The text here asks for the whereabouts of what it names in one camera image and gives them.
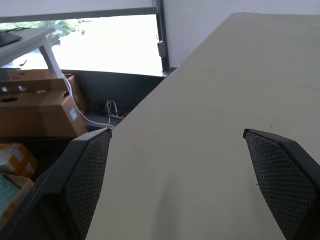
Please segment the large brown cardboard box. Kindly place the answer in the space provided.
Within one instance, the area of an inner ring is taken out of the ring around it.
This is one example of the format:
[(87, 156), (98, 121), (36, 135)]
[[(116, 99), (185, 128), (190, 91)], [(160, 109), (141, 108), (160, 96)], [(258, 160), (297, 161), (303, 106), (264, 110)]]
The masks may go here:
[(0, 137), (66, 137), (87, 133), (63, 78), (0, 82)]

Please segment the brown cardboard box behind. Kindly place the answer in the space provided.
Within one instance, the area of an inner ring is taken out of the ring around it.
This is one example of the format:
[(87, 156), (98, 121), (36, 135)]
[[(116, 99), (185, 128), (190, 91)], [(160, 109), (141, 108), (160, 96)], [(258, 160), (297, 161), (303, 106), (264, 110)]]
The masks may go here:
[[(11, 69), (7, 70), (7, 74), (10, 81), (17, 80), (42, 80), (42, 79), (51, 79), (53, 78), (52, 74), (48, 69), (30, 69), (30, 70), (21, 70), (21, 69)], [(76, 76), (71, 73), (66, 73), (64, 75), (68, 82), (70, 83), (72, 95), (74, 101), (79, 108), (82, 114), (85, 114), (88, 111), (86, 99), (83, 95), (83, 91), (78, 84)]]

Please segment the black laptop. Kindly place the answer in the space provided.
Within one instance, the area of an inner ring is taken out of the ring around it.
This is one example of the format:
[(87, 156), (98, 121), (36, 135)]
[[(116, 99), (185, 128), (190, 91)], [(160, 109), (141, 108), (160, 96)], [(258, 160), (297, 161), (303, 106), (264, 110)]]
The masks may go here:
[(21, 36), (17, 36), (11, 33), (0, 31), (0, 48), (16, 43), (22, 39)]

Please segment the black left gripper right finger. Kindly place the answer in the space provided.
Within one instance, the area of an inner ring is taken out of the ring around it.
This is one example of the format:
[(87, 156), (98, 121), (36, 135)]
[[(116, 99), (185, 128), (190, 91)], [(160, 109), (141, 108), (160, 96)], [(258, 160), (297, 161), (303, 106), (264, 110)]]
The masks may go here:
[(243, 132), (257, 185), (286, 240), (320, 240), (320, 165), (294, 140)]

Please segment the yellow taped cardboard box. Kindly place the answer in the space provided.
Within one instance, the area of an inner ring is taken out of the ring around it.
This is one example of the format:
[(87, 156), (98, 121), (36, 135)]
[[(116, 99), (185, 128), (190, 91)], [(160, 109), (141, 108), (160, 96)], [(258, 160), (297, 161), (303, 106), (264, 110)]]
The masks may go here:
[(0, 143), (0, 173), (31, 178), (38, 166), (33, 154), (21, 143)]

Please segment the window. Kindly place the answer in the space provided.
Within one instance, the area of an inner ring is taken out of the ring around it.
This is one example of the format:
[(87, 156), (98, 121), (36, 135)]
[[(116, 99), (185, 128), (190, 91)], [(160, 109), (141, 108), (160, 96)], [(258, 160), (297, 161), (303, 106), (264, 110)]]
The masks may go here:
[(47, 40), (61, 70), (159, 75), (155, 13), (1, 22), (0, 30), (54, 28)]

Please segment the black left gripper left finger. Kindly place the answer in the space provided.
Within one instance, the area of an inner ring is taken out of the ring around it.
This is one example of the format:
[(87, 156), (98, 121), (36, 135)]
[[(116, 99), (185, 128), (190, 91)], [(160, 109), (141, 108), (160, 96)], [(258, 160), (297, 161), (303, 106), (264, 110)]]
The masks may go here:
[(101, 128), (76, 138), (10, 137), (38, 166), (33, 187), (0, 229), (0, 240), (85, 240), (100, 198), (112, 131)]

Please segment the white side table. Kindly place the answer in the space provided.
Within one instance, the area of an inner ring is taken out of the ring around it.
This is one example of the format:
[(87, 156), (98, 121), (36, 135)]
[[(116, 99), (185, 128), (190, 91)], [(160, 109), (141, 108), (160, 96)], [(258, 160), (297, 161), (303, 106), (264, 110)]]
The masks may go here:
[(60, 79), (65, 78), (55, 59), (49, 40), (47, 39), (47, 35), (54, 31), (55, 29), (53, 27), (28, 28), (17, 31), (15, 34), (22, 37), (21, 40), (0, 47), (0, 67), (7, 65), (13, 60), (28, 54), (33, 50), (39, 49), (50, 73), (54, 77)]

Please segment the open box with teal contents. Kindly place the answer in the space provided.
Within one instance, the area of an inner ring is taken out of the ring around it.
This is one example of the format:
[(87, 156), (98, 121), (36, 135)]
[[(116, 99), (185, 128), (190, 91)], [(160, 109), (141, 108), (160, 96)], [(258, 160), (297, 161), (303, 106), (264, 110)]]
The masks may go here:
[(0, 173), (0, 230), (13, 216), (33, 185), (30, 178)]

